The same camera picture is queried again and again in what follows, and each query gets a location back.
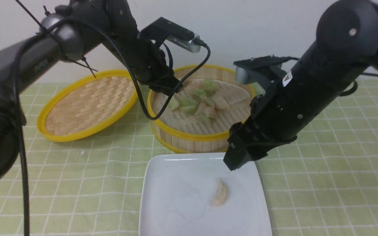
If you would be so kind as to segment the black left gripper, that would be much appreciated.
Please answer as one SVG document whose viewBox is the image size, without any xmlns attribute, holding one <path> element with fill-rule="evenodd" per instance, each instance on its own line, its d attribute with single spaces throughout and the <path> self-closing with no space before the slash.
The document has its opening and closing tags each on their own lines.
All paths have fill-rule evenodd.
<svg viewBox="0 0 378 236">
<path fill-rule="evenodd" d="M 154 92 L 166 96 L 178 93 L 183 84 L 168 67 L 165 53 L 151 41 L 142 39 L 139 34 L 139 30 L 111 34 L 123 57 L 120 57 L 115 49 L 111 51 L 117 59 L 129 66 L 142 85 L 147 85 Z"/>
</svg>

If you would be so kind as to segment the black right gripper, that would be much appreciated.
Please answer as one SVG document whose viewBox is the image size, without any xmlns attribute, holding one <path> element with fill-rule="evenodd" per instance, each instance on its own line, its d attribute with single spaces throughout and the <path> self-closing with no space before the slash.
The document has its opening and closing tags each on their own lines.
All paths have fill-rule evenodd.
<svg viewBox="0 0 378 236">
<path fill-rule="evenodd" d="M 224 163 L 230 171 L 240 169 L 256 157 L 266 156 L 267 152 L 278 146 L 290 144 L 297 140 L 297 135 L 284 138 L 277 134 L 273 120 L 263 113 L 268 101 L 264 95 L 258 95 L 250 103 L 250 116 L 245 122 L 233 124 L 229 130 L 228 149 Z"/>
</svg>

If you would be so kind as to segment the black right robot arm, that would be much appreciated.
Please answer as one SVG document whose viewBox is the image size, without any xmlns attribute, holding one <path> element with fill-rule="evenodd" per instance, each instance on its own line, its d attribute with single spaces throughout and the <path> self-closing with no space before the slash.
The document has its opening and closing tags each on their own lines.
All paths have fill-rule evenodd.
<svg viewBox="0 0 378 236">
<path fill-rule="evenodd" d="M 265 56 L 234 61 L 236 81 L 258 82 L 264 95 L 250 103 L 245 122 L 230 127 L 224 163 L 237 170 L 290 144 L 319 113 L 368 68 L 378 70 L 378 3 L 339 0 L 321 16 L 316 39 L 290 71 L 292 57 Z"/>
</svg>

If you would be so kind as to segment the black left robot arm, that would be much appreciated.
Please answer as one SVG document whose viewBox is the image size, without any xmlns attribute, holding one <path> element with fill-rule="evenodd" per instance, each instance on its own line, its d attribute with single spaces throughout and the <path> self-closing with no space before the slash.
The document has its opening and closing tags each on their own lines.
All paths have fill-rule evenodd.
<svg viewBox="0 0 378 236">
<path fill-rule="evenodd" d="M 126 0 L 71 0 L 42 21 L 43 29 L 70 18 L 74 21 L 30 46 L 20 58 L 16 75 L 12 75 L 12 66 L 27 40 L 0 50 L 0 179 L 17 159 L 18 128 L 26 124 L 22 109 L 14 102 L 15 79 L 19 79 L 16 91 L 22 93 L 57 62 L 80 60 L 103 44 L 140 84 L 172 95 L 179 83 L 165 54 L 140 36 Z"/>
</svg>

